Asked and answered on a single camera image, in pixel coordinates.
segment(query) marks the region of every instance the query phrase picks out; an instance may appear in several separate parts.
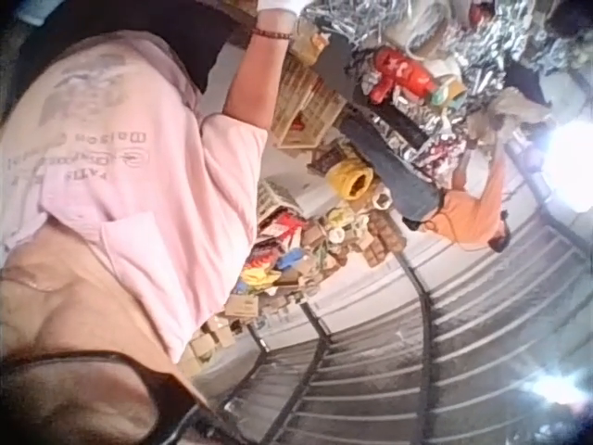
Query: beaded bracelet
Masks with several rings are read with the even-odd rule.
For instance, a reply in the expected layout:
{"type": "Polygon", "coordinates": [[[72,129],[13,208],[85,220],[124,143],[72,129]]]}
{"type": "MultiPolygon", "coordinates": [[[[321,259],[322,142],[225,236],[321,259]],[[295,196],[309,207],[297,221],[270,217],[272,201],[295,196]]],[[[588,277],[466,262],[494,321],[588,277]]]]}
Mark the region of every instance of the beaded bracelet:
{"type": "Polygon", "coordinates": [[[251,33],[259,35],[260,37],[266,37],[267,39],[290,40],[292,38],[292,34],[286,32],[264,31],[260,28],[253,28],[251,33]]]}

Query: white glove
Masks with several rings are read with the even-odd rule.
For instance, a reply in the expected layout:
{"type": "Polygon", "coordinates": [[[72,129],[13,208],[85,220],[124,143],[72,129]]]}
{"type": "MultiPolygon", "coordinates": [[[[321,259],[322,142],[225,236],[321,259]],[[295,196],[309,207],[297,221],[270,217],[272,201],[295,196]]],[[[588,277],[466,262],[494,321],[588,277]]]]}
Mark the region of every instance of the white glove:
{"type": "Polygon", "coordinates": [[[309,3],[311,0],[258,0],[258,12],[266,9],[282,9],[298,17],[309,3]]]}

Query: blue jeans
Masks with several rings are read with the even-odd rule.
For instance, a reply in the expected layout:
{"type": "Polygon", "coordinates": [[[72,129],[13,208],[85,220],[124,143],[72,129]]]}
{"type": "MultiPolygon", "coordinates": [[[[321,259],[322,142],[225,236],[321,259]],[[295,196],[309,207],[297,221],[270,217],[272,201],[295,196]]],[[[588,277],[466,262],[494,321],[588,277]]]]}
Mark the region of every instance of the blue jeans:
{"type": "Polygon", "coordinates": [[[340,131],[391,191],[394,207],[401,216],[422,221],[439,209],[440,190],[408,170],[372,123],[362,117],[346,116],[340,131]]]}

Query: pink t-shirt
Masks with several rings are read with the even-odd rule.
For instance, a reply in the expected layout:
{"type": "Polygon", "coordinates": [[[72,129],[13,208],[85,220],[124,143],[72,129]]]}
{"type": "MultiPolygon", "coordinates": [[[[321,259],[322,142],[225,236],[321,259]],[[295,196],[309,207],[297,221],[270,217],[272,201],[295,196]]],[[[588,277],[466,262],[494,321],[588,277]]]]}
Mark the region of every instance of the pink t-shirt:
{"type": "Polygon", "coordinates": [[[52,215],[141,300],[178,361],[255,239],[267,132],[221,114],[201,120],[175,57],[143,37],[62,58],[10,116],[0,266],[52,215]]]}

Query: graphic print on shirt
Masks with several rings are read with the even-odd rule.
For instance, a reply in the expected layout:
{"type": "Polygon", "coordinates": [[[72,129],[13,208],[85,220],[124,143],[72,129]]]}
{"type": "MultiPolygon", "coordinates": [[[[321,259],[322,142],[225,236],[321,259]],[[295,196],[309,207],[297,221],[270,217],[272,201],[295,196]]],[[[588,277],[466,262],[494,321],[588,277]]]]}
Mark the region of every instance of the graphic print on shirt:
{"type": "Polygon", "coordinates": [[[7,183],[32,181],[40,184],[48,167],[68,165],[64,179],[83,181],[107,179],[107,168],[122,165],[139,169],[148,165],[150,151],[145,132],[114,132],[106,134],[59,133],[47,142],[6,159],[7,183]]]}
{"type": "Polygon", "coordinates": [[[45,99],[39,126],[56,119],[89,121],[105,108],[122,104],[126,94],[123,73],[118,69],[125,65],[120,54],[92,55],[72,63],[45,99]]]}

